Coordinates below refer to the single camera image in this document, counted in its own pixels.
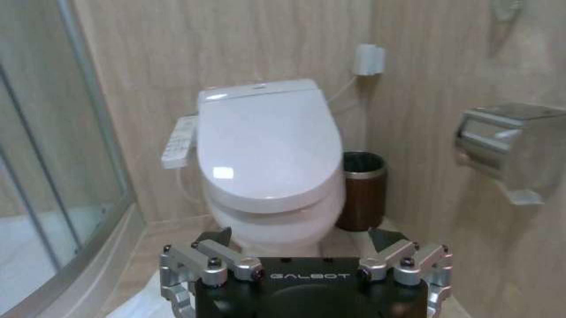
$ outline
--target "trash can rim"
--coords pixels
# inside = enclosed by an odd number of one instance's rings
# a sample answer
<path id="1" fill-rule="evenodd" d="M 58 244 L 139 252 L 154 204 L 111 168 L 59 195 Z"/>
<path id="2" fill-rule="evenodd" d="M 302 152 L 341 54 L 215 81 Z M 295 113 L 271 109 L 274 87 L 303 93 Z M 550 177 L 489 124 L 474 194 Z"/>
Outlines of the trash can rim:
<path id="1" fill-rule="evenodd" d="M 382 167 L 379 169 L 371 170 L 371 171 L 367 171 L 367 172 L 349 172 L 349 171 L 345 170 L 345 177 L 347 179 L 351 179 L 351 180 L 367 180 L 367 179 L 377 178 L 382 174 L 386 173 L 386 171 L 387 171 L 387 163 L 385 162 L 382 156 L 379 156 L 378 154 L 374 154 L 373 152 L 362 151 L 362 150 L 361 151 L 347 151 L 347 152 L 345 152 L 345 156 L 346 156 L 346 154 L 355 154 L 355 153 L 371 154 L 371 155 L 377 156 L 381 159 L 381 161 L 382 161 L 383 164 L 382 164 Z"/>

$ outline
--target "wall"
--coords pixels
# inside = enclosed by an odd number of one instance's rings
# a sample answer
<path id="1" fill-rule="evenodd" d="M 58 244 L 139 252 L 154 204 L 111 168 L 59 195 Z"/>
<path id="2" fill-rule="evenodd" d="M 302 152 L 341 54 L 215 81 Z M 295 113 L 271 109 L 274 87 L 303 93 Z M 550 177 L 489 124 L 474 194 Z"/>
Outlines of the wall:
<path id="1" fill-rule="evenodd" d="M 327 95 L 350 80 L 371 0 L 75 0 L 149 221 L 205 214 L 159 158 L 175 121 L 213 86 L 314 78 Z M 366 146 L 359 86 L 334 104 L 347 148 Z M 199 184 L 195 169 L 186 182 Z"/>
<path id="2" fill-rule="evenodd" d="M 474 317 L 564 317 L 566 187 L 544 207 L 513 207 L 457 167 L 453 135 L 472 107 L 566 107 L 566 2 L 528 0 L 506 24 L 489 0 L 379 0 L 375 12 L 389 60 L 369 144 L 390 164 L 387 214 L 413 238 L 453 247 L 456 294 Z"/>

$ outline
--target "silver metal bracket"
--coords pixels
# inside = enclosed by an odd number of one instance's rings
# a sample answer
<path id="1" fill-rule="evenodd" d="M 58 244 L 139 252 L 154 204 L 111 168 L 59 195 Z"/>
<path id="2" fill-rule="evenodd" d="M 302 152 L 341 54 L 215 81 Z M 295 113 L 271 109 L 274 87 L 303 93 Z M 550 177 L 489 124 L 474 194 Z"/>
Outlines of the silver metal bracket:
<path id="1" fill-rule="evenodd" d="M 194 283 L 202 279 L 203 284 L 213 288 L 222 286 L 229 279 L 227 265 L 190 246 L 166 246 L 159 260 L 162 297 L 171 302 L 177 318 L 195 318 L 190 300 Z"/>
<path id="2" fill-rule="evenodd" d="M 367 282 L 378 282 L 386 279 L 387 270 L 406 257 L 413 256 L 417 244 L 409 240 L 399 240 L 382 250 L 375 257 L 361 258 L 361 271 Z"/>
<path id="3" fill-rule="evenodd" d="M 235 278 L 257 282 L 263 277 L 263 266 L 257 257 L 243 256 L 214 240 L 203 240 L 197 249 L 210 257 L 219 258 L 234 272 Z"/>
<path id="4" fill-rule="evenodd" d="M 453 254 L 445 245 L 429 245 L 413 258 L 403 258 L 394 267 L 399 284 L 417 286 L 421 280 L 429 285 L 429 318 L 438 318 L 442 302 L 453 294 Z"/>

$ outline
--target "glass shower door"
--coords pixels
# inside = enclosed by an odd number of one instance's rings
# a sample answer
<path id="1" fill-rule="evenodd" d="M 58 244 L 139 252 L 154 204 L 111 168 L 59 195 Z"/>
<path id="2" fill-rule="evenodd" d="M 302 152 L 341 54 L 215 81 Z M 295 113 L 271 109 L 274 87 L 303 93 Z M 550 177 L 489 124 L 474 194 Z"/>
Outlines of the glass shower door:
<path id="1" fill-rule="evenodd" d="M 0 315 L 32 317 L 133 201 L 66 1 L 0 3 Z"/>

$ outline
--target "logo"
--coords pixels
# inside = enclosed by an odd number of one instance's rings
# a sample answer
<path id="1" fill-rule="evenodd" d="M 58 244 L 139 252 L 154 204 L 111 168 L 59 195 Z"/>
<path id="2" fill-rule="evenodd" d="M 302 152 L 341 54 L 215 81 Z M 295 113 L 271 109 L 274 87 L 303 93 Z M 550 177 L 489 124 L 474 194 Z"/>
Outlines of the logo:
<path id="1" fill-rule="evenodd" d="M 338 280 L 346 279 L 351 274 L 271 274 L 273 280 Z"/>

